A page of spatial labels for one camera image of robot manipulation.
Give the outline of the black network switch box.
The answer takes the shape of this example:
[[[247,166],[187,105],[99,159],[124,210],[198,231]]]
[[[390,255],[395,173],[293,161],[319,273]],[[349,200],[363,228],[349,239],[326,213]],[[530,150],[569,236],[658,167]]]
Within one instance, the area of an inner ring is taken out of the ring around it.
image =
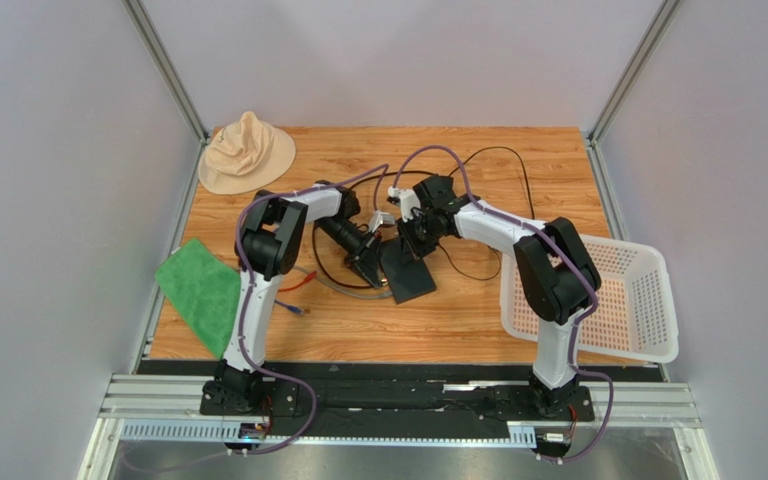
[[[396,304],[403,304],[437,290],[423,259],[402,259],[399,239],[387,240],[381,245],[379,264]]]

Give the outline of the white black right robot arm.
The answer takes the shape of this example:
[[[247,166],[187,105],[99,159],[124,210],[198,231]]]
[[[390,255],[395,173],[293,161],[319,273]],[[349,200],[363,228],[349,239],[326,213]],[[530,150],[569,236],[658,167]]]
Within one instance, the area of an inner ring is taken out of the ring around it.
[[[596,308],[600,274],[566,218],[530,220],[491,206],[471,193],[456,195],[448,176],[432,175],[411,189],[391,186],[405,260],[433,253],[446,236],[473,240],[515,260],[525,299],[542,320],[530,385],[547,407],[577,387],[573,328]]]

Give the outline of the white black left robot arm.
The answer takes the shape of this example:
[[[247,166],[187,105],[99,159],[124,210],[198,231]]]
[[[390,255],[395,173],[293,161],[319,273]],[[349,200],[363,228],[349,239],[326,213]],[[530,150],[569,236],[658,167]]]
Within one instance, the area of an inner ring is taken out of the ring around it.
[[[300,253],[307,224],[353,216],[356,195],[343,183],[319,181],[289,193],[261,190],[240,214],[235,252],[240,266],[239,303],[223,357],[209,384],[216,401],[251,411],[263,397],[267,330],[274,301]]]

